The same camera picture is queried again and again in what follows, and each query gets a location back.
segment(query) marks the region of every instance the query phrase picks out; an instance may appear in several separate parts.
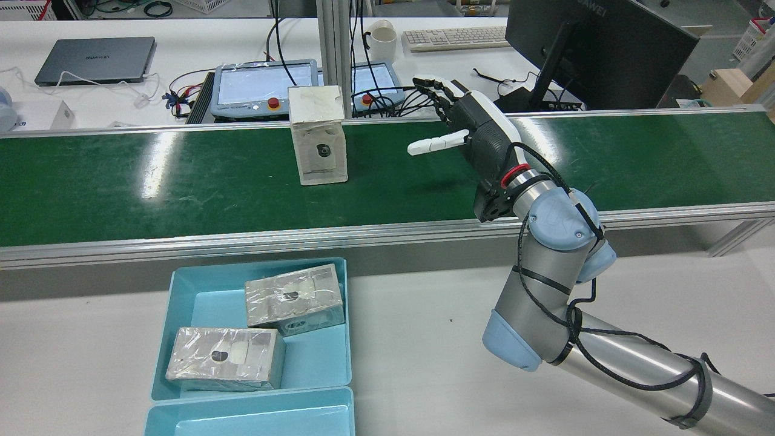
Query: white keyboard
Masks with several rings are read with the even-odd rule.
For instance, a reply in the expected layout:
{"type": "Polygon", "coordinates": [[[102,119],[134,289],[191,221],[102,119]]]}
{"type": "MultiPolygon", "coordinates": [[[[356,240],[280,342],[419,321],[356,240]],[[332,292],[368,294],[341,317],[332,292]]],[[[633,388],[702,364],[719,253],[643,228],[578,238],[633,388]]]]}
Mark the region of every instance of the white keyboard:
{"type": "Polygon", "coordinates": [[[509,47],[506,26],[407,30],[403,38],[411,52],[509,47]]]}

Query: light blue joint cap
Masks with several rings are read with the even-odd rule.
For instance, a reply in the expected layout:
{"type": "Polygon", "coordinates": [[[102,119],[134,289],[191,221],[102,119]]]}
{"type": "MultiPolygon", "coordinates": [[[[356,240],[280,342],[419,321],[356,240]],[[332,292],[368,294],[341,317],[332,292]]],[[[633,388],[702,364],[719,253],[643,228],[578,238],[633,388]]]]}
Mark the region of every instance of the light blue joint cap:
{"type": "MultiPolygon", "coordinates": [[[[600,216],[592,200],[575,189],[573,194],[594,225],[600,226],[600,216]]],[[[541,194],[533,202],[529,216],[530,232],[544,247],[572,251],[589,244],[595,238],[594,232],[562,188],[550,189],[541,194]]]]}
{"type": "Polygon", "coordinates": [[[495,309],[484,329],[482,342],[490,353],[517,368],[535,371],[541,365],[541,358],[495,309]]]}
{"type": "Polygon", "coordinates": [[[578,279],[576,279],[576,284],[580,285],[581,283],[589,282],[599,276],[603,271],[608,269],[609,266],[613,265],[614,261],[616,261],[616,252],[611,248],[608,241],[605,241],[605,244],[600,247],[600,250],[595,251],[595,253],[584,262],[584,266],[581,267],[578,279]]]}

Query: gray laptop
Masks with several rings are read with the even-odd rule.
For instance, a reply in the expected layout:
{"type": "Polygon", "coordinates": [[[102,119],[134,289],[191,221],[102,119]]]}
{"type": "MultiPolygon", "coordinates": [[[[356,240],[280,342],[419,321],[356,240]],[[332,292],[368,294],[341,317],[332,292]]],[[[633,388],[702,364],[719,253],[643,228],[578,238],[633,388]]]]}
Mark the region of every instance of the gray laptop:
{"type": "MultiPolygon", "coordinates": [[[[156,40],[152,36],[58,40],[35,77],[39,86],[55,86],[62,71],[97,83],[143,81],[156,40]]],[[[88,85],[70,74],[61,85],[88,85]]]]}

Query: blue plastic bin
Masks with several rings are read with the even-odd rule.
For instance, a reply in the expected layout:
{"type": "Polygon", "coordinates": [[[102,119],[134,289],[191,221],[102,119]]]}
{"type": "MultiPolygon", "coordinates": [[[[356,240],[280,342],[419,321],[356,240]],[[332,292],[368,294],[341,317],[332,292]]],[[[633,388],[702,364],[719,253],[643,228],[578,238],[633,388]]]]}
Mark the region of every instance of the blue plastic bin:
{"type": "Polygon", "coordinates": [[[343,258],[267,261],[180,268],[172,275],[167,319],[153,377],[153,401],[255,396],[285,390],[346,386],[352,379],[347,270],[343,258]],[[345,323],[285,338],[280,389],[259,393],[185,391],[164,378],[179,327],[247,327],[245,282],[333,263],[342,291],[345,323]]]}
{"type": "Polygon", "coordinates": [[[355,436],[348,387],[170,401],[151,407],[145,436],[355,436]]]}

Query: black stand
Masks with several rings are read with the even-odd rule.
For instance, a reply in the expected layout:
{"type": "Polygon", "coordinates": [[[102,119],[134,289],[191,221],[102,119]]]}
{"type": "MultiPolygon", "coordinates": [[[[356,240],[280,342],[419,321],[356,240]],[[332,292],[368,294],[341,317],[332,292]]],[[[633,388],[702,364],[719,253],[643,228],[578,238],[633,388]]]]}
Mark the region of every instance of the black stand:
{"type": "Polygon", "coordinates": [[[541,72],[536,79],[536,86],[532,92],[527,88],[516,89],[495,100],[495,105],[503,112],[535,112],[542,109],[543,97],[549,91],[549,85],[557,73],[560,61],[563,59],[565,49],[570,35],[573,33],[576,24],[569,20],[563,21],[557,36],[554,38],[552,48],[546,55],[546,61],[541,67],[541,72]]]}

